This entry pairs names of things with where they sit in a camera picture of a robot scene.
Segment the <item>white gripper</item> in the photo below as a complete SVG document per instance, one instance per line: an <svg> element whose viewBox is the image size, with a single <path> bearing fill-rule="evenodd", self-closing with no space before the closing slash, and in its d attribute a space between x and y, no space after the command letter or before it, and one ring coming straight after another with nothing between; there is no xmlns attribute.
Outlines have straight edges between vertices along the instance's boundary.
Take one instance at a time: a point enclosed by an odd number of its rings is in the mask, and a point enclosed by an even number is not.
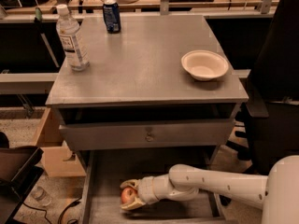
<svg viewBox="0 0 299 224"><path fill-rule="evenodd" d="M128 203L121 205L121 209L125 211L135 210L145 204L154 204L159 202L159 199L154 192L154 177L144 177L142 179L129 179L121 183L120 188L133 188L137 190L138 198L131 200Z"/></svg>

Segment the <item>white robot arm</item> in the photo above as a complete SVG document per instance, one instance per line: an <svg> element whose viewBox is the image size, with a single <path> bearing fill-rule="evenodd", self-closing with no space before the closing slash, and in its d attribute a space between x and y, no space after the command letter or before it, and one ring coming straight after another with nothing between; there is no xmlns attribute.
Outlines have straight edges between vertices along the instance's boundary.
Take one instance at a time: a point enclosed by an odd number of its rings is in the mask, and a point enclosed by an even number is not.
<svg viewBox="0 0 299 224"><path fill-rule="evenodd" d="M278 161L268 175L246 175L210 171L185 164L169 173L130 179L121 183L128 197L121 209L134 210L160 200L188 201L200 189L263 210L262 224L299 224L299 156Z"/></svg>

